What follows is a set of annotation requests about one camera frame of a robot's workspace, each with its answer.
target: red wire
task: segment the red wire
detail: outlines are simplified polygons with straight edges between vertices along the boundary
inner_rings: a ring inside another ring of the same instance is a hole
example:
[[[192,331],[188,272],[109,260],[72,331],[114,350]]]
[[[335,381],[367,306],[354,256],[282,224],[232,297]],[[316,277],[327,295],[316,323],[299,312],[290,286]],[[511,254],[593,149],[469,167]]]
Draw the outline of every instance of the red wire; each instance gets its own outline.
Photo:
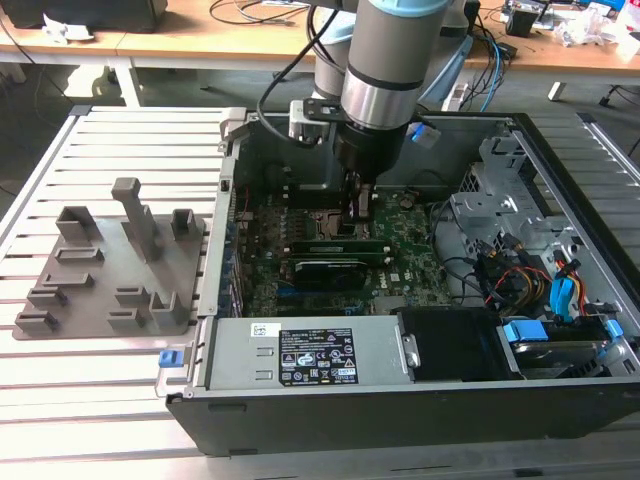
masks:
[[[493,290],[497,290],[498,287],[500,285],[502,285],[502,283],[507,279],[507,277],[509,276],[509,274],[513,271],[518,271],[518,270],[530,270],[532,272],[536,272],[539,273],[540,275],[542,275],[544,277],[545,280],[551,282],[551,278],[549,278],[549,275],[547,275],[546,273],[544,273],[542,270],[539,270],[537,268],[532,268],[532,267],[511,267],[509,270],[507,270],[506,272],[504,272],[504,274],[502,275],[502,277],[500,277],[500,280],[498,280],[498,282],[496,283],[495,287],[493,287]],[[487,299],[484,301],[485,305],[488,304],[491,300],[493,299],[493,297],[491,295],[489,295],[487,297]]]

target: electronic device on desk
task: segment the electronic device on desk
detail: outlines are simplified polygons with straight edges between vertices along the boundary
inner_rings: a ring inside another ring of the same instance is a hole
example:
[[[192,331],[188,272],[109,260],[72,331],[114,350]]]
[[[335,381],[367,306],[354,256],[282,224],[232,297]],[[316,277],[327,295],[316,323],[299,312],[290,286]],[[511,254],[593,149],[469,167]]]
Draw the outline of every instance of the electronic device on desk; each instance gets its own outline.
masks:
[[[535,12],[536,17],[533,19],[531,28],[537,28],[539,30],[553,30],[555,18],[555,11],[551,6],[556,2],[545,2],[536,0],[505,0],[504,5],[500,11],[500,22],[508,24],[512,22],[514,12],[518,12],[515,20],[515,31],[523,31],[524,26],[529,23],[529,12]],[[557,3],[569,4],[570,1],[560,1]]]
[[[516,3],[509,11],[509,20],[505,31],[507,35],[527,38],[531,27],[540,16],[540,8],[526,3]]]
[[[577,0],[579,5],[589,6],[591,3],[599,3],[601,5],[606,5],[607,7],[611,7],[612,10],[619,12],[624,7],[625,0]]]
[[[167,8],[167,0],[0,0],[16,28],[40,28],[43,15],[67,25],[151,33]]]

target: motherboard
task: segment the motherboard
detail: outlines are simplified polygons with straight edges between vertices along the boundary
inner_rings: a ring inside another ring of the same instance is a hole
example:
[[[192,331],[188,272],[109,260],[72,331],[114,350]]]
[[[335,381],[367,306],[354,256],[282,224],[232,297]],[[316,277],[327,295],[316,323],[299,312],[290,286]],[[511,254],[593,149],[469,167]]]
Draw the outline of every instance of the motherboard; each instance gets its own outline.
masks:
[[[430,242],[431,205],[417,192],[374,197],[374,220],[292,208],[268,196],[240,222],[243,316],[385,315],[451,304]]]

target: green circuit board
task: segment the green circuit board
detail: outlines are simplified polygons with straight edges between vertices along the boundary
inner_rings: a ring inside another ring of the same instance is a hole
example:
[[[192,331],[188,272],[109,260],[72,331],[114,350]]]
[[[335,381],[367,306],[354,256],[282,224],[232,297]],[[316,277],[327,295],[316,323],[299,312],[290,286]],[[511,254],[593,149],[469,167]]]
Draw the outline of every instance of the green circuit board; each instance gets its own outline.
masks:
[[[246,298],[244,316],[388,314],[401,306],[451,303],[444,272],[429,243],[428,206],[407,208],[406,192],[384,191],[374,204],[374,221],[358,224],[346,235],[331,229],[339,212],[291,209],[269,198],[259,206],[247,226],[242,255]],[[286,249],[291,242],[332,240],[385,240],[388,264],[369,268],[364,286],[344,292],[297,292],[291,279]]]

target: paper on desk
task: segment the paper on desk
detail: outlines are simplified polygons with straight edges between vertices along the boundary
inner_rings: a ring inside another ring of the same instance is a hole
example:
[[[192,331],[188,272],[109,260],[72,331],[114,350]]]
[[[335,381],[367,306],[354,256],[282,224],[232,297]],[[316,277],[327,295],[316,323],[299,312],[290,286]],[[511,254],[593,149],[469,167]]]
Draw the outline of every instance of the paper on desk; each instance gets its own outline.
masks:
[[[93,35],[84,25],[67,25],[66,23],[56,22],[46,15],[44,17],[44,27],[42,31],[56,43],[67,45],[69,40],[93,40]]]

